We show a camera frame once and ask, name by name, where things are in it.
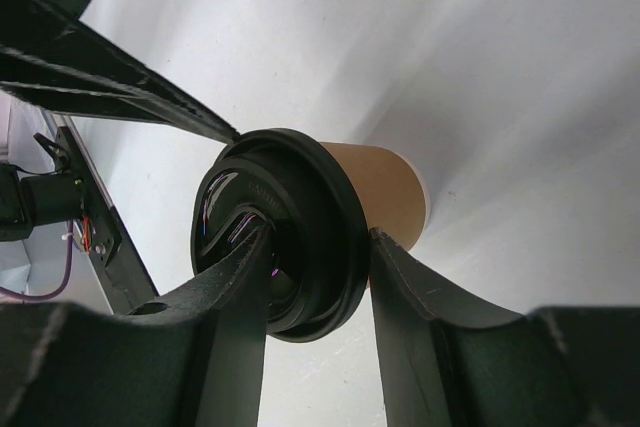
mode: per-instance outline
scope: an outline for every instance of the beige cup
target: beige cup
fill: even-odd
[[[369,229],[379,227],[405,250],[427,225],[429,192],[404,157],[382,147],[321,142],[338,161],[358,194]]]

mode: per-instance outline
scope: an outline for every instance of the brown paper cup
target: brown paper cup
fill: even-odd
[[[411,249],[431,211],[429,192],[413,164],[381,147],[321,144],[351,180],[369,229],[379,227],[405,250]]]

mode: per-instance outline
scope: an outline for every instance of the cup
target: cup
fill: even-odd
[[[406,158],[382,147],[321,142],[345,171],[360,199],[367,227],[381,228],[405,250],[427,226],[429,191]]]

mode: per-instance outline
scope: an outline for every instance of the robotic claw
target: robotic claw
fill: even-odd
[[[196,276],[158,297],[73,132],[59,129],[74,187],[55,219],[84,209],[96,221],[109,247],[91,260],[116,315],[0,306],[1,425],[255,425],[266,335],[331,333],[368,279],[389,426],[640,425],[639,309],[522,316],[466,292],[367,231],[320,144],[282,130],[239,136],[80,23],[89,1],[3,0],[0,87],[54,112],[162,122],[229,146],[197,196]]]

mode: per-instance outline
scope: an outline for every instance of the screw hole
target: screw hole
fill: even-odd
[[[169,306],[164,302],[147,302],[146,304],[142,304],[140,307],[137,307],[131,315],[149,315],[149,314],[157,314],[158,312],[163,312],[167,310]]]

